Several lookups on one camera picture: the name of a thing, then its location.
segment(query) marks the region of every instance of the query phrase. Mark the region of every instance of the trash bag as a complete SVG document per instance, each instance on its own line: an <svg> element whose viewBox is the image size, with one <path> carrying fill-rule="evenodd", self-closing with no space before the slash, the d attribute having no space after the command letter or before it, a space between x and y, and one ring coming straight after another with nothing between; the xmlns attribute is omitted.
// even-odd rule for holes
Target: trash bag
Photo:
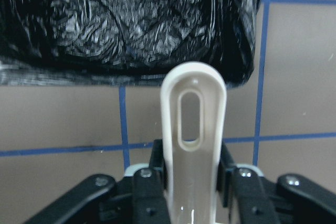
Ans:
<svg viewBox="0 0 336 224"><path fill-rule="evenodd" d="M134 82L141 76L160 84L163 78L156 77L174 66L202 61L235 87L245 83L254 68L259 3L0 0L0 63L134 77Z"/></svg>

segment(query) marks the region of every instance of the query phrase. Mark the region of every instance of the tiled surface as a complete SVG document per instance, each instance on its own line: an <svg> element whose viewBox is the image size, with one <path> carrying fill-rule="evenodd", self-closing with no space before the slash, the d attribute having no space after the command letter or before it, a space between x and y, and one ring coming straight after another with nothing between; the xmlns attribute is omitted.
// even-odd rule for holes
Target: tiled surface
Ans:
<svg viewBox="0 0 336 224"><path fill-rule="evenodd" d="M261 135L336 131L336 5L271 5Z"/></svg>
<svg viewBox="0 0 336 224"><path fill-rule="evenodd" d="M235 161L253 160L272 180L302 173L333 192L335 13L336 0L263 0L255 72L243 87L228 91L224 130ZM123 91L0 87L0 200L9 202L0 206L0 223L23 221L89 174L111 171L119 179L124 165L148 162L150 148L137 143L161 137L159 88ZM80 146L118 151L69 148ZM43 155L7 152L36 148ZM48 193L41 193L44 187ZM217 220L226 216L221 211Z"/></svg>
<svg viewBox="0 0 336 224"><path fill-rule="evenodd" d="M298 173L336 193L335 153L336 137L261 142L259 167L270 180Z"/></svg>
<svg viewBox="0 0 336 224"><path fill-rule="evenodd" d="M0 159L0 223L18 224L90 175L120 180L121 152L84 152Z"/></svg>
<svg viewBox="0 0 336 224"><path fill-rule="evenodd" d="M112 87L0 87L1 150L121 144Z"/></svg>

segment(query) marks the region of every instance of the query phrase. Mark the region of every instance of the white utensil handle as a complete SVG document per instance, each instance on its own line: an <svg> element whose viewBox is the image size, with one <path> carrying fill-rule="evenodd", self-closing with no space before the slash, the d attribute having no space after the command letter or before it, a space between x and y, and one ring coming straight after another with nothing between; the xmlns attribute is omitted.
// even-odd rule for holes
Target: white utensil handle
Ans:
<svg viewBox="0 0 336 224"><path fill-rule="evenodd" d="M200 107L199 137L194 141L182 139L181 100L189 92L198 96ZM225 108L226 88L222 76L204 63L181 64L171 70L162 83L166 197L172 224L215 223Z"/></svg>

